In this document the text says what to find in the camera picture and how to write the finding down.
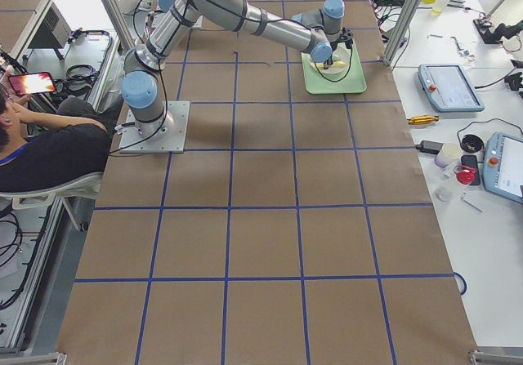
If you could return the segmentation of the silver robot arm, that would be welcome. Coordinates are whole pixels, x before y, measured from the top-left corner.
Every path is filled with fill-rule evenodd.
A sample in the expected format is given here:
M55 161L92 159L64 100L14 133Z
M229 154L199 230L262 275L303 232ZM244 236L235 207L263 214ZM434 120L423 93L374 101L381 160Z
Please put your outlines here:
M145 42L130 50L124 62L121 95L130 108L140 138L156 137L172 121L161 92L161 73L172 49L199 18L223 29L244 30L306 53L316 63L331 63L334 51L350 37L342 27L345 5L326 0L321 8L284 19L247 0L170 0L170 6Z

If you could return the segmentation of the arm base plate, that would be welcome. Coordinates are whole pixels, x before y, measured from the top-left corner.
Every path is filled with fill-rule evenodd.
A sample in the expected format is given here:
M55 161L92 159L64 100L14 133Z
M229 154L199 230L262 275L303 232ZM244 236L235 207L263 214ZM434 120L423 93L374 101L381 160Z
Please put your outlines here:
M167 111L153 122L139 122L129 109L121 126L119 146L122 154L160 154L172 152L183 154L190 113L190 102L185 100L167 101L163 109Z

